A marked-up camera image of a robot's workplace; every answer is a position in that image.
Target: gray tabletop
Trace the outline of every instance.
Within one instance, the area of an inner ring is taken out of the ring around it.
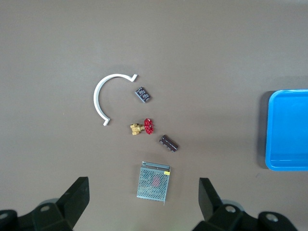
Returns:
[[[308,173],[264,165],[265,96],[308,88],[307,38],[305,0],[1,1],[0,209],[25,214],[88,176],[76,231],[189,231],[207,177],[250,215],[308,230]],[[105,127],[93,93],[115,73],[139,76],[103,86]],[[132,136],[145,118],[154,134]],[[170,165],[165,205],[136,197],[142,161]]]

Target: red valve handle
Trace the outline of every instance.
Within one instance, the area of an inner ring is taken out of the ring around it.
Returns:
[[[154,125],[153,125],[152,120],[150,120],[150,119],[144,120],[144,129],[145,129],[146,133],[148,133],[149,135],[153,133]]]

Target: white curved handle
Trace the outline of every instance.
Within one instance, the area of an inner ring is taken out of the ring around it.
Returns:
[[[105,120],[104,126],[107,126],[110,118],[108,116],[106,116],[105,113],[101,110],[100,103],[98,102],[98,96],[100,94],[100,90],[101,90],[102,86],[104,85],[105,82],[107,82],[111,78],[122,77],[122,78],[125,78],[125,79],[129,80],[130,82],[133,82],[133,81],[135,81],[137,76],[138,76],[137,74],[134,74],[133,77],[129,77],[127,75],[122,75],[122,74],[112,74],[112,75],[106,76],[105,78],[103,78],[97,84],[97,86],[96,86],[96,88],[94,90],[93,101],[94,101],[94,106],[95,106],[95,109],[96,109],[97,113]]]

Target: perforated metal cover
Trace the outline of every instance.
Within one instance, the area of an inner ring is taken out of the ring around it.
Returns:
[[[137,197],[165,202],[169,175],[169,166],[143,162],[140,169]]]

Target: round metal bolt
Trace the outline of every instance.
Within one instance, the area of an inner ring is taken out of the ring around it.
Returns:
[[[226,206],[226,210],[227,210],[229,213],[235,213],[235,212],[236,212],[235,208],[232,207],[231,205]]]
[[[44,207],[40,208],[40,211],[41,212],[45,212],[45,211],[47,211],[49,209],[50,209],[50,207],[47,205],[47,206],[44,206]]]
[[[1,214],[1,215],[0,215],[0,220],[1,220],[1,219],[5,219],[5,218],[7,218],[7,216],[8,216],[8,214],[7,214],[7,213],[3,213],[3,214]]]
[[[266,214],[266,218],[270,221],[273,221],[273,222],[278,221],[278,218],[274,214],[271,214],[271,213]]]

